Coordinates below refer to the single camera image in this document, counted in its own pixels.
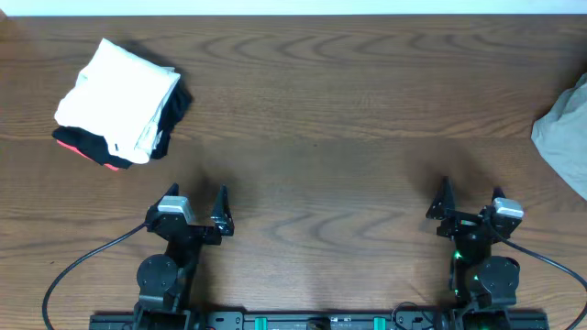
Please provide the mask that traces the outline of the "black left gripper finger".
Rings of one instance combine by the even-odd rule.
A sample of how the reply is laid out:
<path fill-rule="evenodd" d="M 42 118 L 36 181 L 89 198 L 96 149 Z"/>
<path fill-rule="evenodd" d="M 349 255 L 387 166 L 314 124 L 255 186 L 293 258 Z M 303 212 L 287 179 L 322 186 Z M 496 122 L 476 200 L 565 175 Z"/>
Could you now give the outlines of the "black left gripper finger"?
<path fill-rule="evenodd" d="M 177 204 L 177 198 L 179 197 L 179 184 L 173 183 L 167 192 L 159 199 L 158 205 L 170 206 Z"/>
<path fill-rule="evenodd" d="M 232 237 L 235 226 L 228 202 L 228 190 L 226 185 L 222 185 L 213 206 L 211 219 L 215 223 L 215 229 L 221 236 Z"/>

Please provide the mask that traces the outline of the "khaki grey shorts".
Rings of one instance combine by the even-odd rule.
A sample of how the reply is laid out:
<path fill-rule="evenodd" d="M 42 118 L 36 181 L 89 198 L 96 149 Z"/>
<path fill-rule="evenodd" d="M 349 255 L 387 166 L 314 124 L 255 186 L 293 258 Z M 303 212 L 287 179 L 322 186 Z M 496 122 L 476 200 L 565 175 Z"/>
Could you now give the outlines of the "khaki grey shorts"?
<path fill-rule="evenodd" d="M 565 90 L 532 127 L 542 159 L 586 199 L 586 74 Z"/>

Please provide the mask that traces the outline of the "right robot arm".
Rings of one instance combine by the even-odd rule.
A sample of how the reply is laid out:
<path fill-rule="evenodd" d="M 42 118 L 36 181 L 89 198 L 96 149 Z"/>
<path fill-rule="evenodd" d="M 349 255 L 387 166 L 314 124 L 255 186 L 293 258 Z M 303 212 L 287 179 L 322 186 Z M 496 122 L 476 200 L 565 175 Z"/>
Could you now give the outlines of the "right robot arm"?
<path fill-rule="evenodd" d="M 493 190 L 492 203 L 477 214 L 459 211 L 449 178 L 444 177 L 426 218 L 438 220 L 437 235 L 455 244 L 449 289 L 456 304 L 434 316 L 435 329 L 510 329 L 507 308 L 516 304 L 520 266 L 495 256 L 492 245 L 511 236 L 520 225 L 521 204 Z"/>

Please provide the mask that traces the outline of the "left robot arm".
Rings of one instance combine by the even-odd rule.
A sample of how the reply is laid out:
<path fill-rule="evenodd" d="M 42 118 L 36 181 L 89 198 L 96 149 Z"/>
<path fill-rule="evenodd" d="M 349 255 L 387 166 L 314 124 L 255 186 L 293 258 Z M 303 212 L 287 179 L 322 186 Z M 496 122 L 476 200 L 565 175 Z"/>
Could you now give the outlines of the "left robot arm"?
<path fill-rule="evenodd" d="M 164 253 L 152 255 L 139 265 L 138 302 L 134 308 L 134 329 L 202 329 L 202 313 L 190 306 L 192 284 L 202 247 L 218 246 L 223 237 L 234 235 L 234 222 L 227 187 L 216 196 L 212 225 L 198 225 L 187 197 L 179 185 L 170 189 L 146 213 L 148 232 L 167 242 Z"/>

